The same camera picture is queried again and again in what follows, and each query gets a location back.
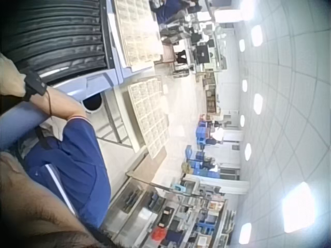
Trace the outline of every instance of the display board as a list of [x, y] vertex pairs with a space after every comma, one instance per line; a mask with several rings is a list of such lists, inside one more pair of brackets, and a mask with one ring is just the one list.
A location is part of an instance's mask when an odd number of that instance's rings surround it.
[[149, 154], [155, 158], [169, 140], [168, 121], [161, 108], [161, 79], [141, 79], [130, 85], [128, 90]]
[[148, 0], [115, 0], [115, 7], [127, 66], [160, 60], [159, 28]]

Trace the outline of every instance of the ceiling light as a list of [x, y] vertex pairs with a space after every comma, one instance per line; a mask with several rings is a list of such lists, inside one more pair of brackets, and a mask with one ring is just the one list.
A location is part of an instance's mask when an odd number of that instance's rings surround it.
[[239, 48], [240, 48], [241, 52], [243, 52], [245, 50], [245, 40], [239, 41]]
[[263, 42], [262, 29], [260, 25], [256, 25], [252, 28], [251, 36], [254, 47], [259, 47]]
[[244, 79], [243, 80], [243, 92], [247, 92], [247, 89], [248, 89], [247, 80]]
[[242, 226], [239, 236], [239, 244], [248, 244], [250, 239], [250, 233], [252, 231], [252, 224], [246, 223]]
[[246, 148], [245, 148], [245, 159], [246, 159], [246, 161], [249, 160], [249, 158], [250, 158], [251, 155], [252, 155], [252, 148], [250, 146], [250, 143], [248, 143], [246, 145]]
[[242, 0], [240, 4], [240, 11], [245, 21], [249, 21], [254, 17], [254, 1], [253, 0]]
[[254, 111], [258, 115], [262, 112], [262, 106], [263, 106], [263, 97], [260, 94], [255, 94], [254, 96]]
[[286, 233], [308, 227], [315, 222], [314, 199], [305, 182], [283, 199], [282, 208]]
[[243, 128], [245, 125], [245, 117], [243, 115], [240, 116], [240, 126]]

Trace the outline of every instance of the blue shirt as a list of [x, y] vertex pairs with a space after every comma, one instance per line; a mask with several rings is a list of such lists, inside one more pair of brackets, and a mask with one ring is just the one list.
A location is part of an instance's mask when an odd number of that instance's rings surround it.
[[165, 4], [154, 10], [158, 24], [165, 23], [182, 9], [183, 6], [179, 0], [166, 0]]
[[26, 172], [67, 204], [54, 183], [55, 175], [79, 219], [99, 227], [107, 213], [111, 189], [92, 125], [84, 118], [74, 118], [64, 127], [62, 141], [45, 139], [51, 149], [38, 142], [24, 158]]

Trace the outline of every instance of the floor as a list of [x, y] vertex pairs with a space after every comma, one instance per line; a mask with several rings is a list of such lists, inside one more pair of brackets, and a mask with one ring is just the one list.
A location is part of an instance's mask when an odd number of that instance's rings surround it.
[[[240, 97], [245, 116], [241, 176], [251, 184], [239, 197], [231, 248], [323, 247], [330, 238], [330, 5], [323, 0], [257, 1], [255, 17], [236, 25], [240, 75], [248, 91]], [[263, 43], [251, 44], [261, 25]], [[252, 106], [263, 97], [261, 115]], [[315, 223], [286, 234], [281, 200], [301, 182], [315, 201]], [[250, 242], [238, 244], [243, 224], [252, 224]]]
[[167, 85], [169, 134], [165, 148], [167, 157], [161, 164], [153, 182], [169, 187], [178, 181], [182, 174], [181, 164], [185, 158], [188, 144], [196, 149], [195, 129], [199, 115], [205, 113], [205, 93], [202, 83], [195, 82], [195, 75], [173, 79], [168, 76], [171, 69], [167, 65], [157, 66], [156, 74], [163, 75], [163, 84]]
[[[184, 150], [188, 144], [196, 144], [195, 128], [198, 123], [199, 114], [205, 112], [205, 100], [202, 84], [195, 82], [195, 76], [173, 79], [169, 64], [157, 65], [156, 75], [162, 76], [162, 82], [167, 85], [166, 99], [168, 102], [169, 134], [170, 138], [165, 148], [167, 157], [161, 164], [154, 182], [164, 186], [170, 186], [177, 181], [181, 174], [181, 164], [184, 161]], [[103, 158], [108, 170], [108, 176], [112, 187], [112, 196], [120, 189], [127, 179], [125, 173], [130, 164], [129, 159], [133, 156], [134, 150], [129, 148], [130, 140], [126, 138], [127, 133], [122, 125], [122, 119], [116, 106], [115, 97], [111, 90], [105, 92], [109, 103], [112, 118], [120, 139], [125, 146], [114, 144], [116, 138], [112, 127], [109, 125], [107, 112], [103, 106], [95, 113], [89, 113], [88, 117], [96, 130]]]

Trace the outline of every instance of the black monitor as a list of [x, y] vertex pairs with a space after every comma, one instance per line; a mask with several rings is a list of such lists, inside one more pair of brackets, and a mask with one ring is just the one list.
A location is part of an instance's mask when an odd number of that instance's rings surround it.
[[198, 64], [210, 63], [209, 51], [207, 45], [197, 46], [197, 61]]

